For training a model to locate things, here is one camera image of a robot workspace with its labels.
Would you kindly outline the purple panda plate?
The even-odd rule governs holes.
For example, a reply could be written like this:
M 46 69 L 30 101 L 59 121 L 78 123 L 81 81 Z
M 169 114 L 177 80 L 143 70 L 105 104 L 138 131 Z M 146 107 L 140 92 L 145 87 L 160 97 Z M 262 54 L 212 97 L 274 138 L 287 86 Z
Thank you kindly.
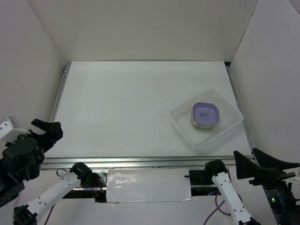
M 191 118 L 191 124 L 193 125 L 193 127 L 197 129 L 211 130 L 218 124 L 218 122 L 215 122 L 214 120 L 210 120 L 207 118 L 198 118 L 198 119 Z
M 191 118 L 207 118 L 219 123 L 219 109 L 212 103 L 198 102 L 192 107 Z

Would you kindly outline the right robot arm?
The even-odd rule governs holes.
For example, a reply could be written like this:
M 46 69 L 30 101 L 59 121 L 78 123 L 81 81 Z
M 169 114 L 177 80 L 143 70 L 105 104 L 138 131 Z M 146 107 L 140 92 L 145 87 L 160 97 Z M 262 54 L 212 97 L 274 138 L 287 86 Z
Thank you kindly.
M 267 222 L 263 213 L 272 214 L 272 224 L 298 225 L 300 223 L 300 201 L 292 193 L 292 185 L 299 184 L 300 176 L 293 172 L 299 163 L 277 159 L 257 148 L 252 150 L 255 161 L 234 151 L 236 177 L 247 180 L 250 185 L 261 187 L 262 192 L 245 193 L 246 201 L 236 191 L 229 172 L 220 159 L 207 162 L 204 178 L 215 184 L 223 202 L 227 205 L 235 225 L 262 225 Z

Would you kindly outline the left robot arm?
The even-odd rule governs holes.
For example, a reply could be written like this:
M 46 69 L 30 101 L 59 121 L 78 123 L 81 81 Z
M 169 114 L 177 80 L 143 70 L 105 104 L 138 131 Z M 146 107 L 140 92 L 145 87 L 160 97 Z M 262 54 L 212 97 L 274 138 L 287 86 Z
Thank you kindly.
M 36 225 L 66 194 L 92 183 L 92 171 L 75 163 L 56 183 L 40 178 L 45 153 L 63 137 L 60 122 L 34 119 L 37 134 L 21 128 L 15 117 L 0 121 L 0 139 L 6 148 L 0 157 L 0 223 Z

